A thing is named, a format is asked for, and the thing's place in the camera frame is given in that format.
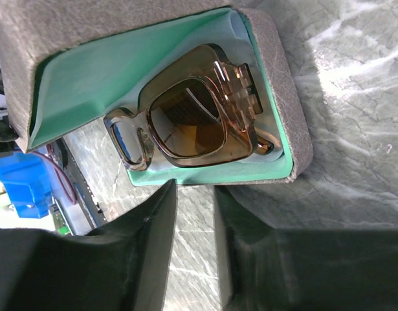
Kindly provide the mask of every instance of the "blue bin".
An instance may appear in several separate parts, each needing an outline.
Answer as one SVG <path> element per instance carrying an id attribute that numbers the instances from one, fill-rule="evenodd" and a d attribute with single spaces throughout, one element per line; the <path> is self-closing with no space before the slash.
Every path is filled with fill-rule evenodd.
<path id="1" fill-rule="evenodd" d="M 1 158 L 0 181 L 19 217 L 42 218 L 49 214 L 49 177 L 39 157 L 17 152 Z"/>

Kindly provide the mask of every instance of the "sunglasses frame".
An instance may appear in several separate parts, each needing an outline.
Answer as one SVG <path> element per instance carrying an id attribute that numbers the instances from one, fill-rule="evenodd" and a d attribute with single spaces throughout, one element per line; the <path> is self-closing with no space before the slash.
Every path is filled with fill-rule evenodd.
<path id="1" fill-rule="evenodd" d="M 150 110 L 162 94 L 189 79 L 202 83 L 211 94 L 221 119 L 224 140 L 213 152 L 184 157 L 173 153 L 161 140 Z M 104 117 L 104 124 L 127 169 L 146 170 L 151 164 L 154 146 L 176 167 L 204 167 L 240 160 L 255 152 L 258 136 L 254 120 L 262 112 L 248 65 L 236 67 L 220 46 L 210 43 L 187 52 L 151 79 L 138 96 L 137 114 L 125 106 L 116 108 Z M 114 131 L 118 122 L 129 122 L 134 129 L 140 162 L 133 162 L 122 149 Z"/>

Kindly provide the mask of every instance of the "marble surface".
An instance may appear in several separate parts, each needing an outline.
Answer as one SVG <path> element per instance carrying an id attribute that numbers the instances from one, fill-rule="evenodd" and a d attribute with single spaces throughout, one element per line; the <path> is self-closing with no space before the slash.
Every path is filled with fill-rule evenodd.
<path id="1" fill-rule="evenodd" d="M 398 0 L 242 0 L 274 19 L 313 138 L 289 185 L 230 187 L 273 227 L 398 227 Z M 101 120 L 66 136 L 107 219 L 145 200 Z M 211 187 L 179 188 L 165 311 L 220 310 Z"/>

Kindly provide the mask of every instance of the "brown tinted lens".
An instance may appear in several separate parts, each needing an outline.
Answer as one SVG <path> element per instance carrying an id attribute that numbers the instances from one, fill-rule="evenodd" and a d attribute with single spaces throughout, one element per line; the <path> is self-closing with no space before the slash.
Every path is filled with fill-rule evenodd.
<path id="1" fill-rule="evenodd" d="M 224 140 L 216 104 L 198 80 L 180 82 L 150 108 L 153 127 L 173 154 L 192 157 L 217 150 Z"/>
<path id="2" fill-rule="evenodd" d="M 132 163 L 141 162 L 136 132 L 129 122 L 119 121 L 113 125 L 113 133 L 122 153 Z"/>

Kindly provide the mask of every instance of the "wire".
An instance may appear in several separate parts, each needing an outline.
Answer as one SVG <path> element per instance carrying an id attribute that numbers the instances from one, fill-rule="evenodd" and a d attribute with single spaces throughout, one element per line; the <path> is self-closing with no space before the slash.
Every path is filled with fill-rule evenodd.
<path id="1" fill-rule="evenodd" d="M 46 161 L 49 163 L 55 170 L 56 177 L 58 178 L 62 190 L 64 191 L 65 195 L 68 197 L 68 200 L 70 201 L 71 204 L 75 205 L 77 202 L 76 195 L 74 192 L 74 187 L 72 186 L 71 182 L 69 181 L 68 177 L 62 170 L 62 168 L 59 167 L 58 164 L 54 160 L 52 160 L 50 157 L 47 157 L 44 154 L 41 154 L 40 152 L 37 151 L 32 151 L 31 154 L 34 154 L 37 157 L 40 157 L 42 160 Z"/>

